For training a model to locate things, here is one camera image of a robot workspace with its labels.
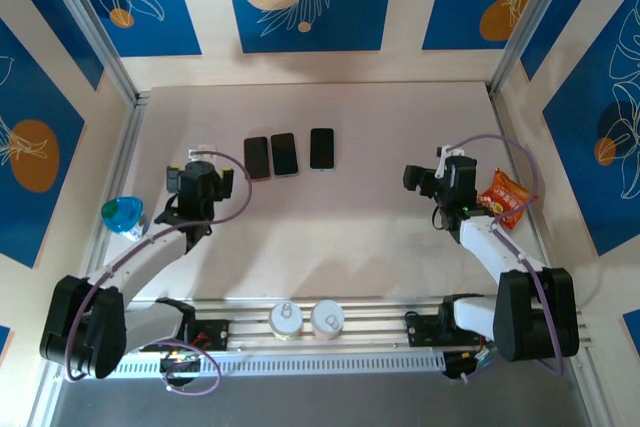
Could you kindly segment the orange snack bag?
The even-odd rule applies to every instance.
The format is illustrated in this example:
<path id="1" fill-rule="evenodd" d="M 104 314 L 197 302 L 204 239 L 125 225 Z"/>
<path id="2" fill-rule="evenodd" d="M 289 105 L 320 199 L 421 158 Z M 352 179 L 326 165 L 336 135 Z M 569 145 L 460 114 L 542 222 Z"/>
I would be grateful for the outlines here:
<path id="1" fill-rule="evenodd" d="M 478 202 L 495 217 L 505 212 L 509 215 L 500 220 L 503 228 L 512 231 L 524 215 L 532 191 L 512 180 L 506 172 L 496 169 L 490 186 L 477 195 Z"/>

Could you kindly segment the tin can yellow label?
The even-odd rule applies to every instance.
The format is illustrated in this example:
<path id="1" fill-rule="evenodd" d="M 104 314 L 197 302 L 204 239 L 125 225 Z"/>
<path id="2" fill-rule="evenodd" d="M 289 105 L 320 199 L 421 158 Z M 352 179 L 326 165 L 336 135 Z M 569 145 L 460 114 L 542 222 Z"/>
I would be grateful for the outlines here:
<path id="1" fill-rule="evenodd" d="M 301 309 L 295 302 L 284 300 L 271 309 L 268 323 L 276 338 L 289 340 L 302 332 L 304 318 Z"/>

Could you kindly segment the tin can pink label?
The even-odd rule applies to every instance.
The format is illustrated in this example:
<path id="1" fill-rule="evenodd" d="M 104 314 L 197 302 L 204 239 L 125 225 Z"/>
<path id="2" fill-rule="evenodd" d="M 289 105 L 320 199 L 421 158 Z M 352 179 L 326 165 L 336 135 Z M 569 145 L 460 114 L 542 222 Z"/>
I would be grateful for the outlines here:
<path id="1" fill-rule="evenodd" d="M 341 333 L 344 322 L 344 310 L 333 300 L 319 301 L 310 314 L 312 331 L 319 339 L 336 338 Z"/>

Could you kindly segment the aluminium side rail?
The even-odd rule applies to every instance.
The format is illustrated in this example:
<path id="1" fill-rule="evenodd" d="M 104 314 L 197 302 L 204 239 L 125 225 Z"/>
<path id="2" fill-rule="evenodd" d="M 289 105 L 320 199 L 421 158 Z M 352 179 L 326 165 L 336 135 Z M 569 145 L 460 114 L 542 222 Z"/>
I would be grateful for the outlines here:
<path id="1" fill-rule="evenodd" d="M 123 193 L 149 95 L 147 92 L 137 101 L 127 121 L 105 194 L 107 200 L 119 197 Z M 137 293 L 168 264 L 168 261 L 161 259 L 161 250 L 165 243 L 160 240 L 159 234 L 151 233 L 136 243 L 130 243 L 113 262 L 104 264 L 110 235 L 111 231 L 106 227 L 99 207 L 95 232 L 81 268 L 81 278 L 96 288 L 117 288 L 123 296 L 123 310 L 127 311 L 130 310 L 129 305 Z"/>

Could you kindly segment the aluminium rail base frame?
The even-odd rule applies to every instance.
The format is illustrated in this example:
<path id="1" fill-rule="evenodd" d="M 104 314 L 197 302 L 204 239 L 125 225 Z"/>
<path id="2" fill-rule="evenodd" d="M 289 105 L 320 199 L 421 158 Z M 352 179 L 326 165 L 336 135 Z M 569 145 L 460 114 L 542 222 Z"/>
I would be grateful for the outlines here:
<path id="1" fill-rule="evenodd" d="M 131 309 L 141 309 L 153 302 L 136 302 Z M 302 311 L 304 325 L 295 338 L 276 338 L 269 326 L 274 299 L 235 299 L 228 301 L 185 302 L 196 310 L 196 319 L 228 320 L 228 354 L 235 351 L 257 355 L 347 354 L 357 352 L 383 352 L 393 348 L 410 347 L 404 322 L 408 311 L 423 315 L 435 315 L 439 299 L 422 303 L 402 304 L 383 302 L 379 299 L 342 299 L 345 322 L 341 333 L 333 339 L 317 338 L 311 328 L 310 314 L 317 304 L 314 299 L 297 300 Z"/>

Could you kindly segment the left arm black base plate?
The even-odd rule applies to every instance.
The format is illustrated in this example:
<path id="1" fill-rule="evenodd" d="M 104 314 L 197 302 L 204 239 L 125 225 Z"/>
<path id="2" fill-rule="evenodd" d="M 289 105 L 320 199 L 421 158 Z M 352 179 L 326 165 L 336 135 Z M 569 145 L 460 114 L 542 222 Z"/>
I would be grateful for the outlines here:
<path id="1" fill-rule="evenodd" d="M 177 346 L 161 344 L 161 340 L 181 342 L 205 351 L 225 352 L 229 341 L 228 320 L 155 321 L 129 332 L 127 348 L 130 351 L 161 352 Z"/>

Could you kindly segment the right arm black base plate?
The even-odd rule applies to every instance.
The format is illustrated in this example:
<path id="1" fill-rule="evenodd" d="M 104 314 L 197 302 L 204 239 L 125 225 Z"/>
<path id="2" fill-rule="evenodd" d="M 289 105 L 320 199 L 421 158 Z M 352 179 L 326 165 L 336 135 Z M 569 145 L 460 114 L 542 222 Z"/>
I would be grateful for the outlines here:
<path id="1" fill-rule="evenodd" d="M 439 315 L 409 311 L 404 322 L 410 347 L 480 347 L 486 342 L 480 334 L 463 330 Z"/>

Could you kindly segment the aluminium frame post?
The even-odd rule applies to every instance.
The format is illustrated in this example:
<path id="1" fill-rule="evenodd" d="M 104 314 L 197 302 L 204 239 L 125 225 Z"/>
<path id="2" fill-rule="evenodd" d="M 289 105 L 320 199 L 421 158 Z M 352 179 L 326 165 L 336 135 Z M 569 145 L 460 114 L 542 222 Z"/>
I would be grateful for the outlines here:
<path id="1" fill-rule="evenodd" d="M 125 102 L 135 107 L 139 92 L 124 68 L 117 49 L 91 2 L 89 0 L 63 0 L 63 2 Z"/>
<path id="2" fill-rule="evenodd" d="M 494 70 L 487 91 L 490 100 L 494 100 L 508 79 L 515 64 L 536 32 L 552 0 L 529 0 L 521 14 L 511 37 L 507 41 L 500 61 Z"/>

